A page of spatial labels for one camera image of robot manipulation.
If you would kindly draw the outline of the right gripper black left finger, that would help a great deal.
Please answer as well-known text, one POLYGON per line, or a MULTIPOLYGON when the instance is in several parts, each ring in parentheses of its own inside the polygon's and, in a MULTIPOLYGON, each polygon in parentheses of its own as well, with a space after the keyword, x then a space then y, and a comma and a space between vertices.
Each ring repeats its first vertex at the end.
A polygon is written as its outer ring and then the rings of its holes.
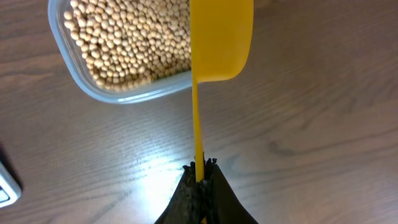
POLYGON ((183 169, 183 175, 169 204, 155 224, 199 224, 203 220, 201 193, 195 176, 195 163, 184 165, 183 169))

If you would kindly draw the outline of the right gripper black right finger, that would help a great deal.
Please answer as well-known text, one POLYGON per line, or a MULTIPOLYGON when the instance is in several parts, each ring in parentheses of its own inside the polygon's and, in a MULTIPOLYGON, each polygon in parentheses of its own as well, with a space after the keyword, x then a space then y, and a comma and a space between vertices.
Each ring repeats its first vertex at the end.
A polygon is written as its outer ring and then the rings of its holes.
POLYGON ((205 162, 205 177, 211 182, 211 210, 218 217, 218 223, 258 224, 240 203, 216 162, 216 158, 205 162))

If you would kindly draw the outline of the yellow plastic measuring scoop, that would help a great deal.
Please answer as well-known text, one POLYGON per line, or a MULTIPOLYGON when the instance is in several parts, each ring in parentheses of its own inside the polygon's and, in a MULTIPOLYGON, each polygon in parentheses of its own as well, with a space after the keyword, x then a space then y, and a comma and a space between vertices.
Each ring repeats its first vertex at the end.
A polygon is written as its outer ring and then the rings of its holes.
POLYGON ((195 177, 205 178, 198 107, 198 84, 229 80, 248 59, 254 19, 253 0, 191 0, 192 111, 195 177))

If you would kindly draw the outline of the white digital kitchen scale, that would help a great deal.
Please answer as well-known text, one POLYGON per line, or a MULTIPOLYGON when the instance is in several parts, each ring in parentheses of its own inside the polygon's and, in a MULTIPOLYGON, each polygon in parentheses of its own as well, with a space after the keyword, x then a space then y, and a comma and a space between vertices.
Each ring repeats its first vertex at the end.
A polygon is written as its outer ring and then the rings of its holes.
POLYGON ((21 188, 12 175, 1 163, 1 203, 0 207, 7 207, 15 203, 21 196, 21 188))

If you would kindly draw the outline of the soybeans pile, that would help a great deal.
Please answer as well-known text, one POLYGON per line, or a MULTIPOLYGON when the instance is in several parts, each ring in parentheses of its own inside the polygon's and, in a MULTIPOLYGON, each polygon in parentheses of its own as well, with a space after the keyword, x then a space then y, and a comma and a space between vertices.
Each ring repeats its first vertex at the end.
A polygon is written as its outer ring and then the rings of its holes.
POLYGON ((95 84, 127 91, 192 67, 189 0, 69 0, 64 26, 95 84))

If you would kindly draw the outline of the clear plastic container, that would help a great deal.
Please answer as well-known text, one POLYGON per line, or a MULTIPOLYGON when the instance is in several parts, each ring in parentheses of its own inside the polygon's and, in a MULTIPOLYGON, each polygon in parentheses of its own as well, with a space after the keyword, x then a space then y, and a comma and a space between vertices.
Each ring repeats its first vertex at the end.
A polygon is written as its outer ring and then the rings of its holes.
POLYGON ((167 96, 192 86, 192 73, 188 70, 128 91, 117 92, 100 88, 91 78, 80 48, 64 26, 63 13, 70 9, 68 0, 49 0, 47 7, 49 25, 72 78, 88 96, 105 103, 133 104, 167 96))

